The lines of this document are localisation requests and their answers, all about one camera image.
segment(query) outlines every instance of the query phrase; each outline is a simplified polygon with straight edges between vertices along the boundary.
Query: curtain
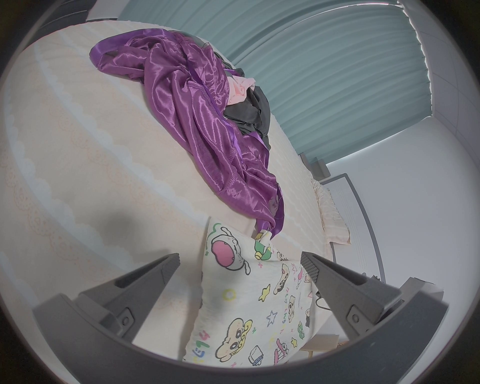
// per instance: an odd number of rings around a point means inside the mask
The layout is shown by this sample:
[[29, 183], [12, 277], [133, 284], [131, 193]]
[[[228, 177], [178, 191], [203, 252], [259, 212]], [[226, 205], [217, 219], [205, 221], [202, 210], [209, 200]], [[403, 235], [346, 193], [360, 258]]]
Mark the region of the curtain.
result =
[[121, 20], [212, 42], [262, 87], [297, 153], [326, 163], [432, 114], [425, 57], [396, 1], [131, 0]]

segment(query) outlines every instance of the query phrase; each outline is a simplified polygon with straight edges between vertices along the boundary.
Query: purple satin robe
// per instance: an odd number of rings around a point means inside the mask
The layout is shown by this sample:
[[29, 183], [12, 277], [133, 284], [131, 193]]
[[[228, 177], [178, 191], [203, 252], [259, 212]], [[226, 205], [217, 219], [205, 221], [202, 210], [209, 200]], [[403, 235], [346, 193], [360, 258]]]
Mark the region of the purple satin robe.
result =
[[140, 29], [100, 41], [90, 59], [101, 72], [145, 86], [155, 118], [191, 153], [223, 202], [257, 219], [258, 231], [267, 229], [273, 236], [281, 231], [283, 198], [267, 170], [269, 152], [258, 135], [242, 136], [223, 116], [229, 85], [209, 44], [200, 48], [179, 32]]

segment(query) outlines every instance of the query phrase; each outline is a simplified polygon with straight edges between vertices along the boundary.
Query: teal curtain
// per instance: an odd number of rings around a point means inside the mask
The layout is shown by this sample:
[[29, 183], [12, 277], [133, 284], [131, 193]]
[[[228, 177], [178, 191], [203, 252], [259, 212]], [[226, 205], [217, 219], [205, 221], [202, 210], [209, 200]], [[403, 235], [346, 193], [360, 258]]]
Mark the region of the teal curtain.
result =
[[211, 41], [256, 79], [297, 153], [329, 163], [432, 114], [425, 57], [403, 9], [357, 3], [132, 0], [119, 19]]

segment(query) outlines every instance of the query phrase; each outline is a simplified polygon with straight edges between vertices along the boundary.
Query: bed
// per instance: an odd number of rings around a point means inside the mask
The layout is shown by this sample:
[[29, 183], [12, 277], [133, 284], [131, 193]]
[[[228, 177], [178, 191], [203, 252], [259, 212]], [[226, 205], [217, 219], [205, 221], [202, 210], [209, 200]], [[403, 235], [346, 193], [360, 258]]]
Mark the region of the bed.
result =
[[[33, 306], [178, 252], [181, 266], [134, 344], [181, 359], [202, 298], [209, 217], [255, 234], [255, 220], [221, 202], [154, 119], [141, 84], [90, 62], [99, 40], [152, 26], [99, 21], [54, 32], [20, 55], [0, 91], [0, 289], [35, 353], [69, 382]], [[312, 175], [274, 116], [269, 138], [285, 202], [276, 248], [332, 260]]]

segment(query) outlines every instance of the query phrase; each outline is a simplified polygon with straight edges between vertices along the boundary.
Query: cartoon print pillowcase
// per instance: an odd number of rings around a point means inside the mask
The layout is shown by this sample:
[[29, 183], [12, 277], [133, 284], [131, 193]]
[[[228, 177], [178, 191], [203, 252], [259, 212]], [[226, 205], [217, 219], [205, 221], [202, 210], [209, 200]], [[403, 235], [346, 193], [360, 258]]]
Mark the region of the cartoon print pillowcase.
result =
[[273, 247], [268, 231], [252, 239], [211, 219], [202, 273], [202, 306], [184, 361], [224, 368], [284, 363], [327, 319], [310, 321], [316, 288], [298, 261]]

